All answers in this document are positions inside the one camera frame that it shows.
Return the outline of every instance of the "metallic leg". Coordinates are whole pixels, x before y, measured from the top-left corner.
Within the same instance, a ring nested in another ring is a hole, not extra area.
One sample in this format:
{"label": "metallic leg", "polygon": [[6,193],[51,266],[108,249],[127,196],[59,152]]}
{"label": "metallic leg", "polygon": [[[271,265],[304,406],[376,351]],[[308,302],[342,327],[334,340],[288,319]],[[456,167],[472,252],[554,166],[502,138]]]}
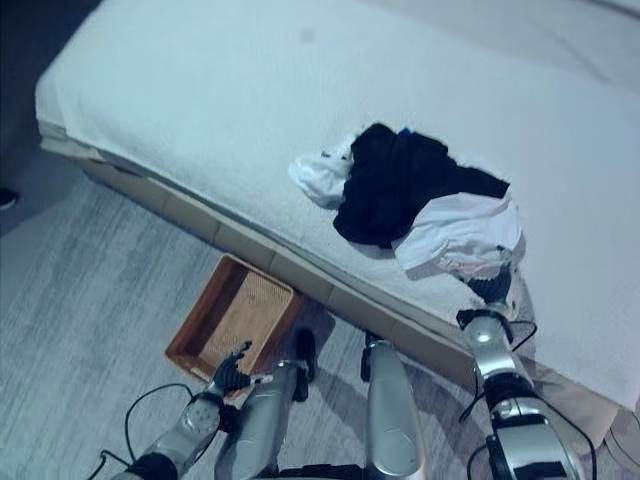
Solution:
{"label": "metallic leg", "polygon": [[367,478],[426,478],[424,440],[404,367],[388,342],[375,342],[370,349]]}
{"label": "metallic leg", "polygon": [[215,478],[251,479],[277,469],[299,368],[295,362],[281,362],[273,381],[251,392],[240,410],[240,427],[229,435],[218,456]]}

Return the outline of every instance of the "bed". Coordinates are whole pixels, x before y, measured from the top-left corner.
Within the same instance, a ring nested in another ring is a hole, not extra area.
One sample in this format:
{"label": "bed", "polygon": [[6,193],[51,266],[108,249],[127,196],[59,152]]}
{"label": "bed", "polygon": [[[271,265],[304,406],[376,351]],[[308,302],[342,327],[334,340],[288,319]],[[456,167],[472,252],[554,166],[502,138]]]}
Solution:
{"label": "bed", "polygon": [[375,121],[512,183],[543,393],[599,444],[640,395],[640,29],[579,1],[105,0],[41,77],[42,145],[456,382],[477,297],[357,252],[287,176]]}

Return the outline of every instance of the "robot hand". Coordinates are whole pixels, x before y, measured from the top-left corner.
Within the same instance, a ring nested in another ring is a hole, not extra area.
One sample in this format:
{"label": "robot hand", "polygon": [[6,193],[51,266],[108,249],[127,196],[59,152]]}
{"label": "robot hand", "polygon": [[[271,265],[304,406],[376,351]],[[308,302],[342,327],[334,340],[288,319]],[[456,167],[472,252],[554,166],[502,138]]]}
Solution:
{"label": "robot hand", "polygon": [[[225,396],[251,385],[252,377],[238,370],[238,362],[244,357],[244,352],[246,352],[250,346],[251,341],[247,340],[223,360],[207,387],[208,391],[213,392],[218,390],[222,396]],[[258,379],[254,378],[253,383],[259,383]]]}

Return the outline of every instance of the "white mattress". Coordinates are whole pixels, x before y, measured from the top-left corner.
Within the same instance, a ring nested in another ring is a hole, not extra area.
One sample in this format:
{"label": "white mattress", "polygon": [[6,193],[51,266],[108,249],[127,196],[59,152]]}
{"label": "white mattress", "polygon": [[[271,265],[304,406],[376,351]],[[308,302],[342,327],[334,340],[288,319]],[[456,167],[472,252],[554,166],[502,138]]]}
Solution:
{"label": "white mattress", "polygon": [[465,286],[356,252],[287,165],[374,121],[485,157],[521,207],[536,360],[632,408],[640,29],[575,1],[474,3],[106,0],[41,78],[38,119],[450,323]]}

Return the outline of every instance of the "black cable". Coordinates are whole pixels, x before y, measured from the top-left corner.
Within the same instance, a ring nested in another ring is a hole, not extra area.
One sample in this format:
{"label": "black cable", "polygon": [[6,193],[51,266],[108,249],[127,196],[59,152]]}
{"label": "black cable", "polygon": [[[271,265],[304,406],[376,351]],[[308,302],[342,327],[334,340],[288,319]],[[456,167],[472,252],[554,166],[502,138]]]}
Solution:
{"label": "black cable", "polygon": [[91,475],[89,475],[87,480],[93,480],[94,478],[96,478],[96,475],[98,475],[98,473],[100,473],[100,470],[102,470],[102,467],[104,467],[104,464],[107,463],[107,457],[113,458],[114,460],[122,463],[125,467],[130,466],[130,464],[126,460],[123,460],[122,458],[117,456],[115,453],[112,453],[109,450],[102,450],[100,452],[100,458],[102,459],[102,461],[100,462],[100,465],[98,465],[98,468],[96,468],[93,471],[93,473]]}
{"label": "black cable", "polygon": [[476,403],[478,403],[480,399],[484,397],[484,393],[482,395],[478,395],[478,375],[475,369],[474,369],[473,378],[475,380],[473,400],[471,400],[471,403],[467,405],[467,408],[465,408],[460,414],[460,416],[458,417],[458,423],[463,423],[467,418],[469,418],[469,415],[471,415],[471,412],[473,411],[473,408],[476,406]]}
{"label": "black cable", "polygon": [[633,412],[629,412],[629,413],[631,414],[631,416],[634,418],[634,420],[638,424],[638,428],[640,428],[640,419],[638,418],[638,416]]}
{"label": "black cable", "polygon": [[485,448],[487,448],[486,445],[482,445],[481,447],[476,448],[476,450],[469,457],[469,461],[467,462],[467,480],[473,480],[471,478],[471,467],[473,466],[473,461],[478,456],[478,454],[482,452],[482,450],[484,450]]}
{"label": "black cable", "polygon": [[136,456],[133,454],[133,448],[131,448],[131,439],[129,438],[129,416],[131,415],[131,412],[133,411],[134,408],[136,408],[136,406],[142,400],[147,398],[149,395],[152,395],[152,394],[154,394],[156,392],[159,392],[160,390],[165,390],[167,388],[172,388],[172,387],[184,388],[187,391],[187,393],[189,394],[189,399],[190,400],[193,399],[193,392],[184,383],[167,383],[166,385],[161,385],[161,386],[159,386],[157,388],[154,388],[153,390],[149,390],[147,393],[139,396],[136,399],[136,401],[131,404],[131,406],[129,407],[129,410],[127,410],[127,413],[124,416],[124,440],[127,443],[127,450],[129,450],[129,455],[131,456],[131,461],[132,462],[136,461]]}
{"label": "black cable", "polygon": [[529,339],[538,332],[538,325],[536,325],[534,322],[531,322],[529,320],[514,320],[513,322],[509,322],[509,325],[531,325],[533,327],[529,335],[524,337],[515,347],[511,349],[512,352],[515,352],[516,350],[518,350],[522,345],[527,343]]}
{"label": "black cable", "polygon": [[578,427],[575,423],[573,423],[571,420],[569,420],[567,417],[565,417],[562,413],[560,413],[558,411],[558,409],[556,409],[556,407],[551,405],[544,398],[538,397],[538,399],[540,399],[547,407],[549,407],[551,410],[553,410],[556,413],[556,415],[558,415],[565,422],[567,422],[569,425],[571,425],[573,427],[573,429],[576,432],[578,432],[580,435],[582,435],[582,437],[587,441],[587,443],[589,444],[589,453],[591,455],[591,478],[593,480],[597,480],[597,478],[598,478],[598,463],[597,463],[597,460],[596,460],[596,449],[594,448],[593,442],[591,441],[589,436],[586,433],[584,433],[584,431],[582,431],[582,429],[580,427]]}
{"label": "black cable", "polygon": [[615,444],[618,446],[618,449],[624,453],[625,457],[627,457],[631,463],[633,463],[636,467],[640,467],[640,463],[638,463],[631,455],[629,455],[624,448],[622,448],[622,445],[620,445],[620,443],[618,443],[618,439],[616,438],[616,436],[613,434],[613,430],[610,428],[609,429],[609,434],[611,435],[611,438],[613,439],[613,441],[615,442]]}

